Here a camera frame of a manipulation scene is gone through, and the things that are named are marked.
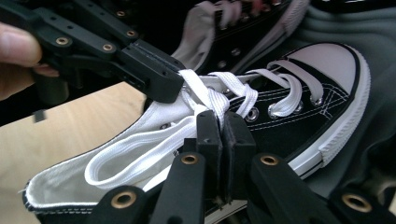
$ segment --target hand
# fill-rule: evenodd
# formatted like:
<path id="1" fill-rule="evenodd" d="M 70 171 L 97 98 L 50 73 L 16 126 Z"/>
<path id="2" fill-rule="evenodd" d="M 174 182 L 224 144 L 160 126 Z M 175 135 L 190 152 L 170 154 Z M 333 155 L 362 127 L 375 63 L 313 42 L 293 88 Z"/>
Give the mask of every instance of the hand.
<path id="1" fill-rule="evenodd" d="M 30 69 L 47 77 L 59 73 L 45 64 L 38 64 L 42 51 L 29 33 L 0 22 L 0 101 L 34 84 Z"/>

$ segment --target white rubber sole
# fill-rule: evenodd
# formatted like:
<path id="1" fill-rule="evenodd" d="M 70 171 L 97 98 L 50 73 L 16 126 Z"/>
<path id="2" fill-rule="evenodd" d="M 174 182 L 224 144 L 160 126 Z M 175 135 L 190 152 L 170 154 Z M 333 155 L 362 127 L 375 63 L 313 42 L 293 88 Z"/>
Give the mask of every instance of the white rubber sole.
<path id="1" fill-rule="evenodd" d="M 289 166 L 301 178 L 306 178 L 317 169 L 326 166 L 337 155 L 355 131 L 367 105 L 371 84 L 369 67 L 359 52 L 349 48 L 358 55 L 361 65 L 355 99 L 343 115 L 314 144 L 289 162 Z"/>

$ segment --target black canvas sneaker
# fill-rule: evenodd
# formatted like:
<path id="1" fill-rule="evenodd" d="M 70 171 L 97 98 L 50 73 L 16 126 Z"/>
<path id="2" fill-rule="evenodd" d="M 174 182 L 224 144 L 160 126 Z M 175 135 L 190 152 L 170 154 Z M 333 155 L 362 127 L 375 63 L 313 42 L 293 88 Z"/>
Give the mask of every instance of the black canvas sneaker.
<path id="1" fill-rule="evenodd" d="M 172 56 L 200 74 L 241 72 L 291 35 L 308 5 L 308 0 L 201 2 L 189 11 Z"/>
<path id="2" fill-rule="evenodd" d="M 215 112 L 220 128 L 226 111 L 239 114 L 259 151 L 281 156 L 305 178 L 343 148 L 370 90 L 364 58 L 336 43 L 297 49 L 240 76 L 179 73 L 185 88 L 173 104 L 152 102 L 111 141 L 34 176 L 23 192 L 27 209 L 43 223 L 77 223 L 117 186 L 152 189 L 165 180 L 184 139 L 196 137 L 196 116 L 206 110 Z M 205 222 L 218 222 L 244 206 L 246 201 L 233 201 Z"/>

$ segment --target shoelace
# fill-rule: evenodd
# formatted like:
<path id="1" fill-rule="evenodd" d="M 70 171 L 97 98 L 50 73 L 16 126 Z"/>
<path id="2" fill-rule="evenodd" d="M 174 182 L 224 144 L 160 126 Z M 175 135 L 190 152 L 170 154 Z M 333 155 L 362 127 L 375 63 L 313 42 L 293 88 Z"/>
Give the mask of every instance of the shoelace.
<path id="1" fill-rule="evenodd" d="M 279 65 L 287 68 L 300 80 L 306 83 L 311 91 L 313 101 L 318 101 L 323 95 L 323 88 L 317 79 L 305 72 L 305 70 L 288 61 L 275 61 L 269 66 Z M 169 128 L 159 131 L 136 133 L 113 145 L 103 149 L 88 163 L 85 170 L 86 181 L 100 189 L 113 189 L 124 184 L 135 184 L 146 179 L 148 176 L 158 174 L 158 171 L 150 171 L 150 167 L 164 158 L 173 158 L 173 152 L 183 145 L 185 138 L 196 137 L 196 116 L 207 110 L 213 110 L 219 119 L 220 128 L 223 127 L 224 113 L 230 106 L 230 100 L 222 93 L 208 88 L 204 82 L 192 70 L 181 70 L 179 74 L 185 79 L 186 87 L 180 92 L 183 101 L 194 111 L 194 115 L 187 116 Z M 267 77 L 279 86 L 290 89 L 287 97 L 283 98 L 269 108 L 270 116 L 286 117 L 294 112 L 301 101 L 303 89 L 300 81 L 288 74 L 275 74 L 267 69 L 248 71 L 247 74 L 256 74 Z M 246 117 L 250 109 L 257 101 L 257 91 L 251 89 L 248 84 L 243 84 L 234 74 L 229 72 L 215 72 L 209 74 L 217 76 L 224 85 L 237 97 L 245 97 L 244 102 L 236 111 L 242 118 Z M 107 163 L 135 151 L 140 156 L 127 165 L 122 171 L 110 178 L 99 180 L 100 170 Z"/>

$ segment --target gray fabric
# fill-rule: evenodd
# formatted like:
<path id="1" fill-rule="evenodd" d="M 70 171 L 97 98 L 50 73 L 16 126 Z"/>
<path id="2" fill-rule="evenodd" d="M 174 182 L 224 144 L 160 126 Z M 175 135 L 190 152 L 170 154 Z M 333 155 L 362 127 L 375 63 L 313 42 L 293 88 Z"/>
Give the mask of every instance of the gray fabric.
<path id="1" fill-rule="evenodd" d="M 396 127 L 396 7 L 348 14 L 331 14 L 310 7 L 295 33 L 252 66 L 263 67 L 291 50 L 329 41 L 347 44 L 366 58 L 372 88 L 361 124 L 344 149 L 328 166 L 306 179 L 311 189 L 324 197 L 347 170 L 348 178 L 344 181 L 351 181 L 349 177 L 361 171 L 364 149 Z"/>

